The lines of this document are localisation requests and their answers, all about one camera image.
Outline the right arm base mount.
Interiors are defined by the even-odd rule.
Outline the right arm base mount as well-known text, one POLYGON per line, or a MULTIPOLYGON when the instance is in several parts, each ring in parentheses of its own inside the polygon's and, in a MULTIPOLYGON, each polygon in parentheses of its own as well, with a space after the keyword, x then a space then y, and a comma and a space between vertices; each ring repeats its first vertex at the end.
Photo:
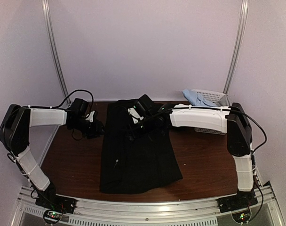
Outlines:
POLYGON ((218 199, 218 206, 221 213, 246 209, 258 203, 253 194, 236 194, 218 199))

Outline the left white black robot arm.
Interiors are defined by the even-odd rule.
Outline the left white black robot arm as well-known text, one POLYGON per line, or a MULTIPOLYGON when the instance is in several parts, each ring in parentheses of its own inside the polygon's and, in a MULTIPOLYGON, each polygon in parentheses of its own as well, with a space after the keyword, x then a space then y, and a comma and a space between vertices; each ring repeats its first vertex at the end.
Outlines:
POLYGON ((75 99, 67 109, 11 104, 1 123, 0 142, 34 188, 43 192, 41 200, 50 209, 60 205, 60 198, 55 195, 55 186, 31 153, 30 129, 39 126, 66 126, 68 130, 80 131, 87 139, 100 137, 104 134, 104 126, 96 118, 97 112, 88 113, 87 108, 88 102, 80 98, 75 99))

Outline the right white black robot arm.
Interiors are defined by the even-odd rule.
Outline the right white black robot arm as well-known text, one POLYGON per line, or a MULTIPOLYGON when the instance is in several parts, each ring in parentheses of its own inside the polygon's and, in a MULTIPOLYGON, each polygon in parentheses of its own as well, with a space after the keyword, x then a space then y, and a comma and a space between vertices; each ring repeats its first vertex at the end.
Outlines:
POLYGON ((238 178, 236 207, 245 207, 254 197, 252 128, 242 106, 192 106, 166 103, 158 106, 147 95, 136 99, 127 113, 132 118, 128 128, 133 137, 161 127, 193 127, 214 130, 227 136, 227 150, 232 155, 238 178))

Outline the white perforated plastic basket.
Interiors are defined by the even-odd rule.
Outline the white perforated plastic basket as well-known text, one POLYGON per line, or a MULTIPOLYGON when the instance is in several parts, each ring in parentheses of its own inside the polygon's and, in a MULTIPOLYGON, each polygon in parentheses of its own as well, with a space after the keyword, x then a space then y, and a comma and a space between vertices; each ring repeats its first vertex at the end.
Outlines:
MULTIPOLYGON (((201 94, 205 99, 217 104, 216 102, 224 95, 224 93, 210 91, 210 90, 202 90, 202 89, 192 89, 193 91, 201 94)), ((196 132, 200 133, 208 133, 208 134, 216 134, 216 135, 225 135, 225 133, 219 132, 217 130, 212 129, 204 129, 204 128, 194 128, 196 132)))

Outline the black long sleeve shirt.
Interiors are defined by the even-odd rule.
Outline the black long sleeve shirt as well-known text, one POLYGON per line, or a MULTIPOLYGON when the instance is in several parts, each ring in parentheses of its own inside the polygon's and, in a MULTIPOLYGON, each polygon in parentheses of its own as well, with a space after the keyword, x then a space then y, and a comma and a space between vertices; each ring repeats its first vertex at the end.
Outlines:
POLYGON ((99 190, 105 194, 140 194, 183 178, 168 129, 133 139, 127 133, 133 100, 108 104, 101 152, 99 190))

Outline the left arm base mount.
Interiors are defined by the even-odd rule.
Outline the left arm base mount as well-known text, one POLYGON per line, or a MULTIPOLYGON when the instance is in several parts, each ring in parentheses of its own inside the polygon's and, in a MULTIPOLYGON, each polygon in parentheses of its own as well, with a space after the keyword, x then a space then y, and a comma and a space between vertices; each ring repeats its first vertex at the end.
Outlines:
POLYGON ((56 195, 54 201, 47 201, 45 198, 39 195, 38 199, 36 199, 35 201, 35 204, 45 209, 55 210, 60 213, 73 214, 76 205, 76 200, 73 198, 56 195))

